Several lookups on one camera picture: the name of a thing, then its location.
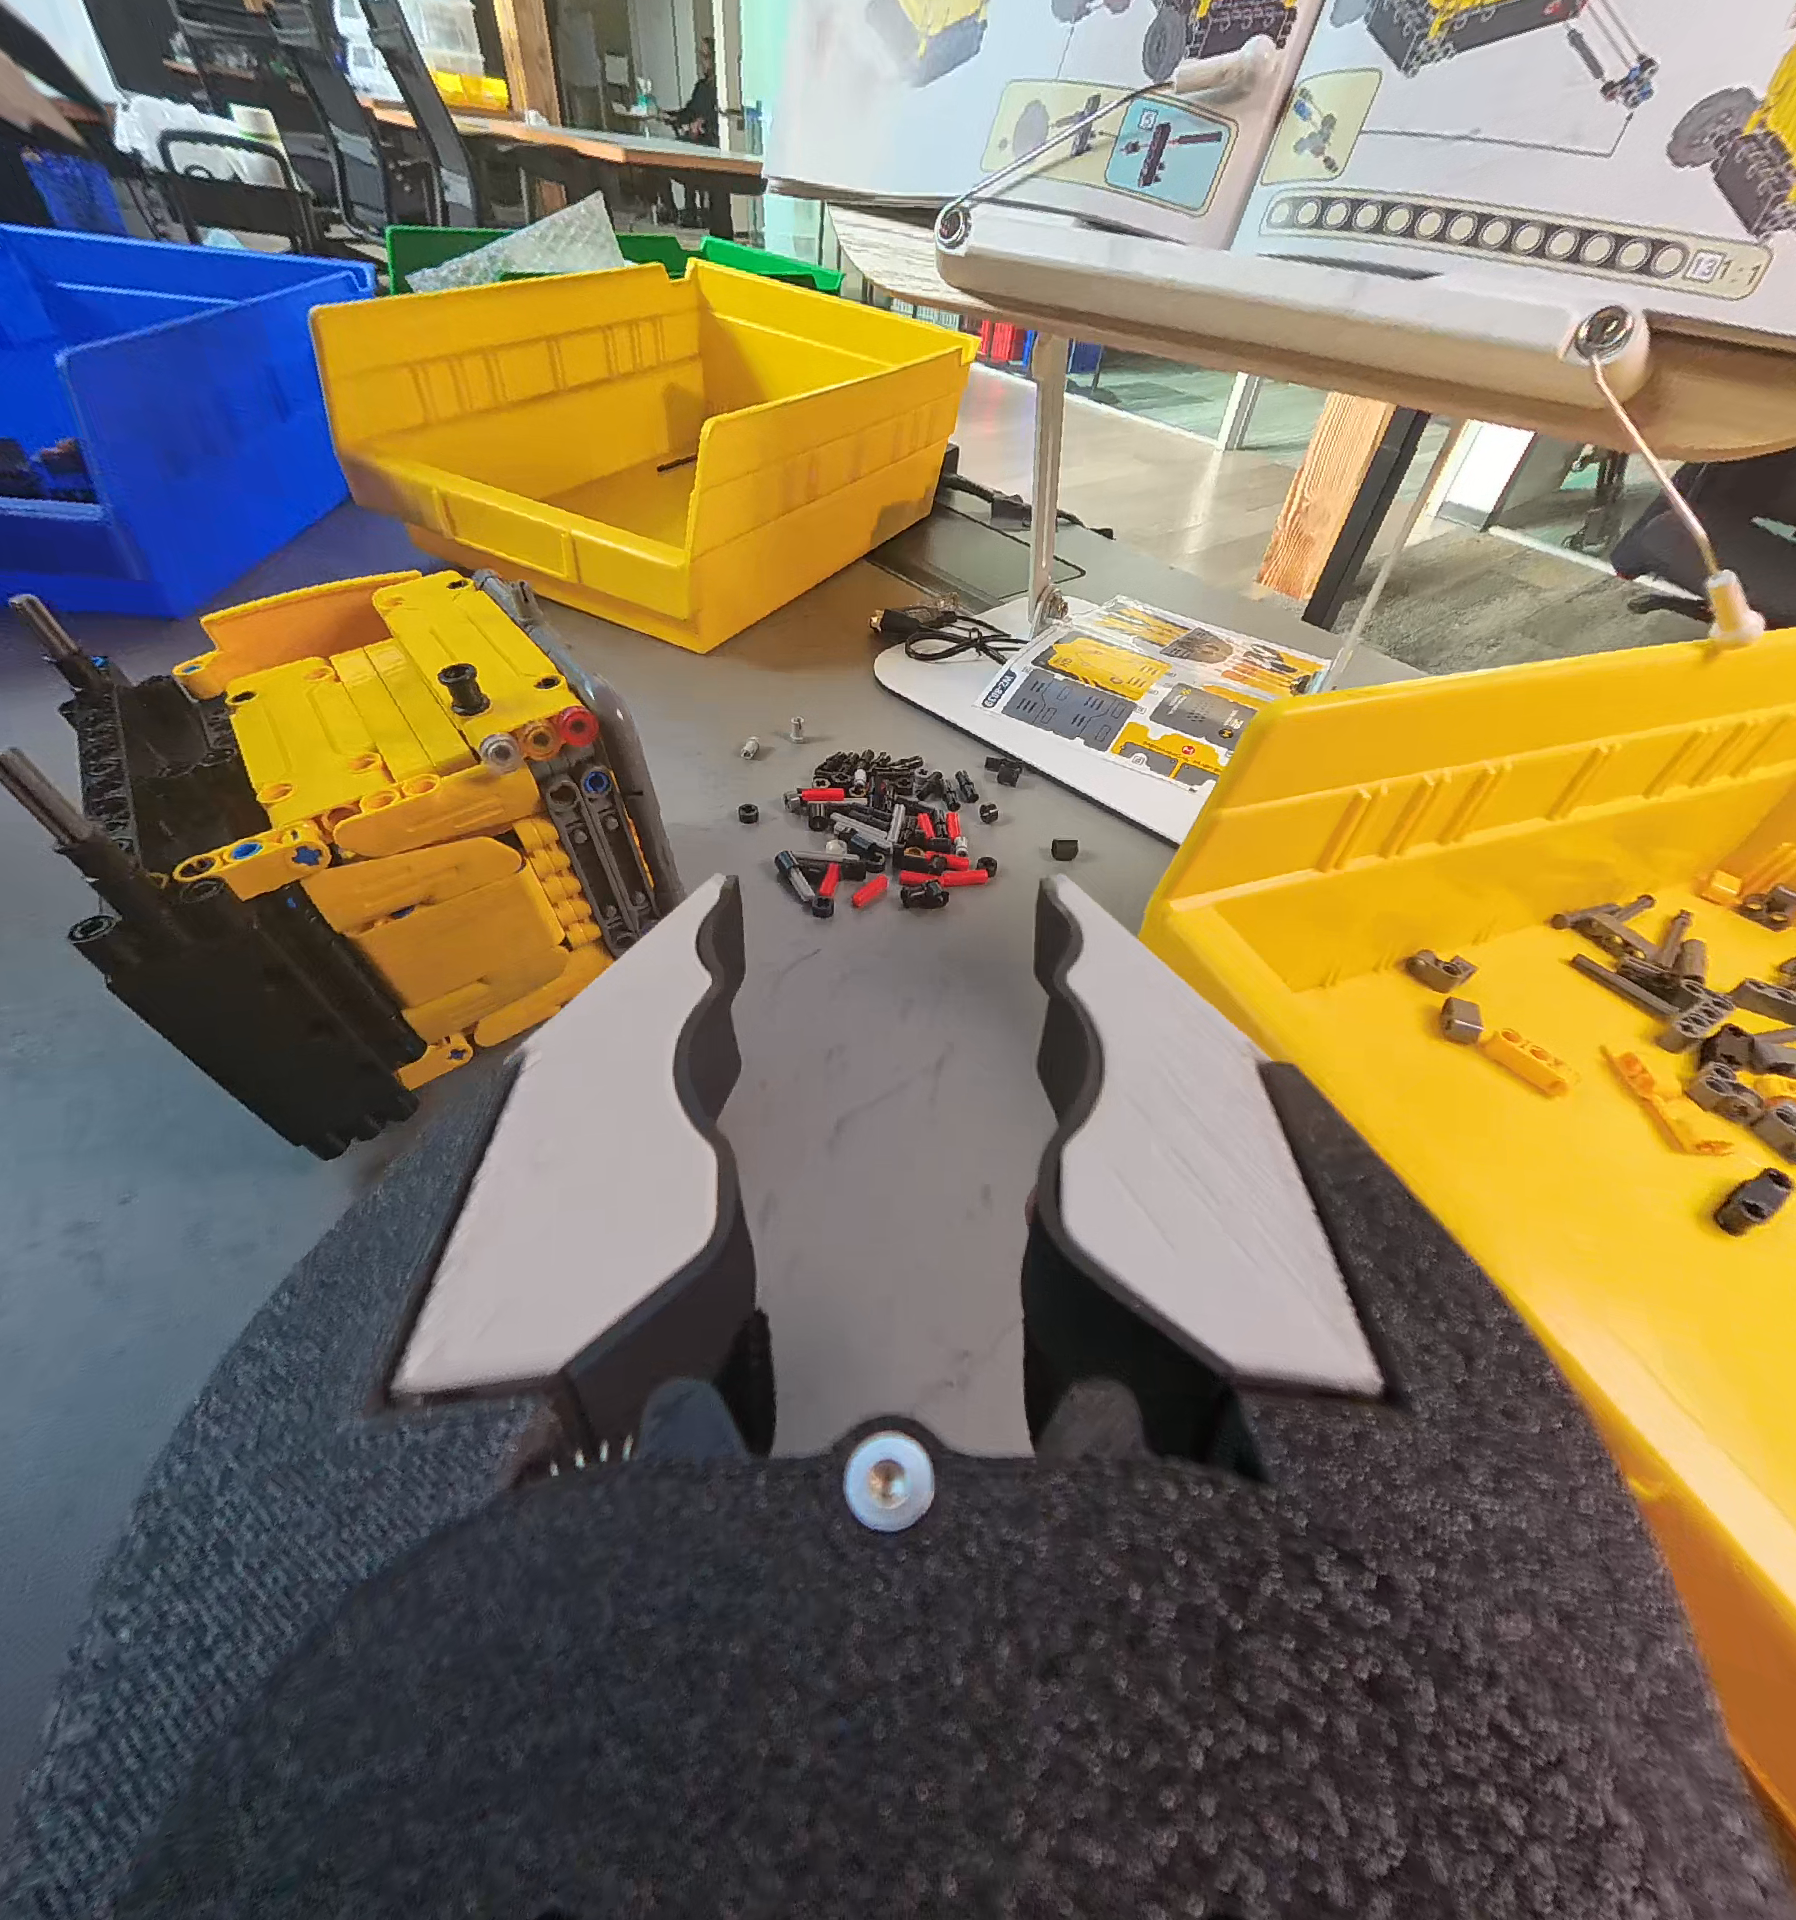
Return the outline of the wooden stand board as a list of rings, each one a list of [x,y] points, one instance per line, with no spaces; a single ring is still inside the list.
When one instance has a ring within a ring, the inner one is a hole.
[[[1682,329],[1631,297],[1237,255],[1010,204],[976,204],[959,246],[886,209],[830,214],[865,279],[932,306],[1557,440],[1622,438],[1614,396],[1680,461],[1796,445],[1796,348]]]

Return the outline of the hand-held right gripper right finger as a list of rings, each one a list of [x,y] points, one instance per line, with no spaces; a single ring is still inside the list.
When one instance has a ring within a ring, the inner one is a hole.
[[[1033,965],[1052,1114],[1022,1266],[1036,1451],[1096,1384],[1154,1453],[1253,1451],[1253,1393],[1383,1405],[1270,1058],[1078,880],[1041,882]]]

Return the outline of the blue mesh crate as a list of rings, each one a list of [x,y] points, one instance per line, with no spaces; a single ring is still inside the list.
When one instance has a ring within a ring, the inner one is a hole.
[[[27,146],[22,165],[45,207],[41,225],[94,235],[129,235],[112,172],[96,158]]]

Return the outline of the yellow parts bin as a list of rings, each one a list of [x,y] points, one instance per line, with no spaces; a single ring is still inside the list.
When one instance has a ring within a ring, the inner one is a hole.
[[[448,563],[694,655],[932,514],[978,350],[707,260],[309,322],[355,500]]]
[[[1680,1592],[1746,1773],[1796,1837],[1796,1197],[1728,1238],[1570,968],[1571,905],[1689,905],[1714,980],[1796,952],[1796,630],[1281,700],[1143,938],[1277,1061],[1397,1393],[1517,1468],[1515,1562]]]

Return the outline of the green plastic bin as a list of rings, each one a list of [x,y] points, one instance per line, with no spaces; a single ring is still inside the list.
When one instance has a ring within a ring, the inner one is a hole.
[[[672,232],[619,234],[617,248],[626,264],[663,264],[672,278],[684,278],[698,258],[775,281],[837,295],[844,276],[797,255],[788,255],[719,235],[684,241]],[[550,272],[582,271],[580,248],[559,235],[527,241],[525,227],[388,227],[386,253],[390,292],[441,290],[453,283],[485,283]]]

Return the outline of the blue plastic bin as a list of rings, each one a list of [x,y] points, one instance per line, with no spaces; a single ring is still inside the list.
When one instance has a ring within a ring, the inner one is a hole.
[[[346,498],[312,308],[369,267],[0,225],[0,438],[83,443],[94,505],[0,498],[0,603],[189,616]]]

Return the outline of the lego instruction booklet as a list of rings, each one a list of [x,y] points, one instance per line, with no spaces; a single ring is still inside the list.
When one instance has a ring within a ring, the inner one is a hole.
[[[791,3],[767,179],[1796,345],[1796,3]]]

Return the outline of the white book stand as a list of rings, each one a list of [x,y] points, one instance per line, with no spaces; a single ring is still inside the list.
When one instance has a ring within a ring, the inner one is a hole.
[[[1680,463],[1796,447],[1796,3],[1217,3],[994,116],[900,299]],[[1034,135],[1025,135],[1031,110]]]

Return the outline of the clear bubble wrap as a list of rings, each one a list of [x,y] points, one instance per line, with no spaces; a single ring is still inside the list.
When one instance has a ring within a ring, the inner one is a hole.
[[[628,264],[605,193],[527,227],[386,227],[393,293],[453,292],[518,278],[608,272]]]

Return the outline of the long wood top desk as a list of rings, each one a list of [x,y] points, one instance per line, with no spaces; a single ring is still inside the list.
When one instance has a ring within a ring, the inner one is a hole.
[[[615,133],[541,123],[517,112],[466,110],[446,103],[402,105],[363,98],[378,130],[411,131],[436,175],[443,227],[494,227],[494,179],[525,179],[527,204],[575,204],[601,191],[612,212],[629,200],[638,175],[672,179],[687,195],[705,195],[710,234],[733,237],[737,197],[767,190],[761,156],[698,146],[686,137]]]

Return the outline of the yellow grey sticker sheet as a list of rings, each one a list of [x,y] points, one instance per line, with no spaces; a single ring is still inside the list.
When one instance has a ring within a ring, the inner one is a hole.
[[[990,676],[978,711],[1089,755],[1121,758],[1154,780],[1203,787],[1256,713],[1314,690],[1328,667],[1311,651],[1117,595],[1075,602],[1025,640]]]

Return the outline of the yellow black lego model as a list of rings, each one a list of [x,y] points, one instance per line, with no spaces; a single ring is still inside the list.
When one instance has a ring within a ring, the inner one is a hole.
[[[136,679],[34,593],[78,790],[0,785],[87,882],[117,1002],[323,1160],[561,1014],[680,903],[636,720],[492,570],[395,570],[201,619]]]

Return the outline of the heap of small lego parts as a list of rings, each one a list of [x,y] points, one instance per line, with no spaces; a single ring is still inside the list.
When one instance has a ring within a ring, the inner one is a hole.
[[[1570,968],[1645,1024],[1642,1042],[1601,1044],[1624,1104],[1652,1137],[1725,1179],[1702,1218],[1728,1238],[1774,1224],[1796,1197],[1796,952],[1735,982],[1714,980],[1689,905],[1645,924],[1652,892],[1571,905]]]

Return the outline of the pile of black red pins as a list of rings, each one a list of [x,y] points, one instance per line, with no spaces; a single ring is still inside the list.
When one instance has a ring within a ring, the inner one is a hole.
[[[772,891],[814,924],[895,905],[937,914],[1003,887],[1036,854],[1068,861],[1082,838],[1029,825],[1029,767],[985,755],[983,769],[881,746],[790,762],[730,806],[742,848]]]

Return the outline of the black office chair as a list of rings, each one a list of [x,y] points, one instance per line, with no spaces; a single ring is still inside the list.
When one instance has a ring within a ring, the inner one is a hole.
[[[356,12],[362,42],[341,33],[337,3],[267,3],[270,26],[330,151],[337,207],[369,235],[404,219],[480,225],[471,147],[402,3],[363,1]]]
[[[223,179],[205,168],[196,151],[253,158],[260,179],[245,179],[235,167]],[[157,133],[163,188],[191,246],[205,246],[214,230],[237,235],[281,237],[288,253],[325,255],[326,235],[319,207],[293,170],[286,153],[261,137],[212,128],[166,128]]]
[[[1675,487],[1772,630],[1796,630],[1796,447],[1688,463]]]

